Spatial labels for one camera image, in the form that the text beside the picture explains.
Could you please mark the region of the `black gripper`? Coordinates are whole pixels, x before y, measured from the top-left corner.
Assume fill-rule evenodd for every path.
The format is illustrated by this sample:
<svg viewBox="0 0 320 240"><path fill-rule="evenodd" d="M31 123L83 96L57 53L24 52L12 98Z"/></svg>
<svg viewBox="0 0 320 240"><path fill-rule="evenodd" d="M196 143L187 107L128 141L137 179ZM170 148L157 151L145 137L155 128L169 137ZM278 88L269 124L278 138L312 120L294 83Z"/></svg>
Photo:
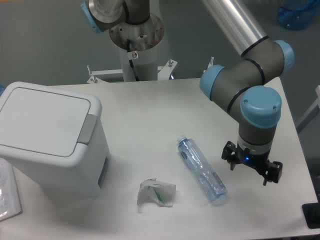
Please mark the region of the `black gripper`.
<svg viewBox="0 0 320 240"><path fill-rule="evenodd" d="M270 162L268 160L270 149L263 154L253 154L250 151L245 151L246 148L241 148L239 143L236 145L228 141L223 150L221 158L230 164L230 170L233 171L238 164L246 165L255 169L263 176L263 186L268 182L275 184L279 183L282 176L283 163L279 161Z"/></svg>

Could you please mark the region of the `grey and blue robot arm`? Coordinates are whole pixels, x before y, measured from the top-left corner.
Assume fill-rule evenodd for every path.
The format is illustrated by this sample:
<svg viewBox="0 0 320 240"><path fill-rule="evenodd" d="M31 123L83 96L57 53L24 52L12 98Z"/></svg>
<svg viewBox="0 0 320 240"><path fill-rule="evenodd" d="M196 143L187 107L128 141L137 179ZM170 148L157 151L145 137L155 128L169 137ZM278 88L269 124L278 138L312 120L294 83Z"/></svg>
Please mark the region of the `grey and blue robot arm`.
<svg viewBox="0 0 320 240"><path fill-rule="evenodd" d="M282 99L266 87L285 73L295 61L292 47L272 41L240 0L203 2L227 39L241 57L231 68L210 66L201 76L201 91L238 122L237 143L227 142L222 159L232 168L246 165L258 172L265 183L277 183L283 165L270 161ZM86 0L81 10L92 30L109 32L123 51L122 72L126 82L158 80L158 67L150 50L162 40L162 21L150 12L147 0ZM143 61L142 54L147 54Z"/></svg>

